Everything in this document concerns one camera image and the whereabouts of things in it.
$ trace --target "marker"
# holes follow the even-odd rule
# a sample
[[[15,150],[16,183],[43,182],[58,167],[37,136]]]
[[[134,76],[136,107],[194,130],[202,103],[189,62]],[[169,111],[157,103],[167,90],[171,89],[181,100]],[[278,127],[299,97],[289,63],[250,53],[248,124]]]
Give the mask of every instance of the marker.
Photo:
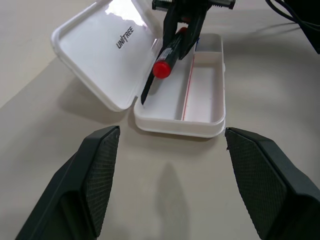
[[[156,78],[165,79],[171,74],[171,71],[179,58],[182,40],[186,31],[186,27],[180,28],[180,30],[174,35],[173,40],[165,50],[163,50],[154,63],[152,72]]]

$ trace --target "red line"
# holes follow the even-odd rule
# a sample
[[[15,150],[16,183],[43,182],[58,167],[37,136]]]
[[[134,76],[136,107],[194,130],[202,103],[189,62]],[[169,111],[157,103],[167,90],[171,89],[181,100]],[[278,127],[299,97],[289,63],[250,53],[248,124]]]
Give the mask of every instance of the red line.
[[[186,97],[185,97],[185,104],[184,104],[184,109],[183,109],[182,121],[184,121],[185,117],[186,117],[186,109],[187,109],[188,96],[189,96],[189,90],[190,90],[191,76],[192,76],[192,72],[194,70],[194,62],[195,62],[195,55],[193,55],[192,64],[191,64],[191,71],[190,71],[190,76],[189,76],[189,80],[188,80],[188,87],[186,89]]]

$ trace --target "box lid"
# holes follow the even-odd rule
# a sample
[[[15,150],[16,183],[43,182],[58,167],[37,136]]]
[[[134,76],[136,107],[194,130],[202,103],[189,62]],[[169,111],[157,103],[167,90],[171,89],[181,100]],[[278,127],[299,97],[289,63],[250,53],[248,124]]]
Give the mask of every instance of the box lid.
[[[111,110],[128,109],[161,48],[162,28],[145,0],[101,0],[57,28],[57,56]]]

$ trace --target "white tabletop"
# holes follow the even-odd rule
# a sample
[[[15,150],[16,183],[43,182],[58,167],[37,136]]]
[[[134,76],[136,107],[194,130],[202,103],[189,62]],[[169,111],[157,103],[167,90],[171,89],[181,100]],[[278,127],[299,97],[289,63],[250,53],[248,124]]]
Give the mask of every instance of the white tabletop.
[[[271,10],[220,11],[203,31],[223,37],[227,126],[273,139],[320,188],[320,57],[287,22]],[[259,239],[223,135],[139,130],[130,109],[110,112],[58,59],[0,109],[0,239],[18,234],[83,138],[110,125],[121,135],[99,239]]]

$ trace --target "unitree logo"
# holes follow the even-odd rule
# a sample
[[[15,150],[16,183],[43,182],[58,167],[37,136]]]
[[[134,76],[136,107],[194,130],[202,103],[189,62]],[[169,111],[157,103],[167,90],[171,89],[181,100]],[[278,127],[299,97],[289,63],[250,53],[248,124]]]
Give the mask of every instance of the unitree logo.
[[[116,43],[118,49],[122,48],[122,46],[128,42],[130,35],[134,32],[132,26],[128,28],[128,30],[120,36],[120,40]]]

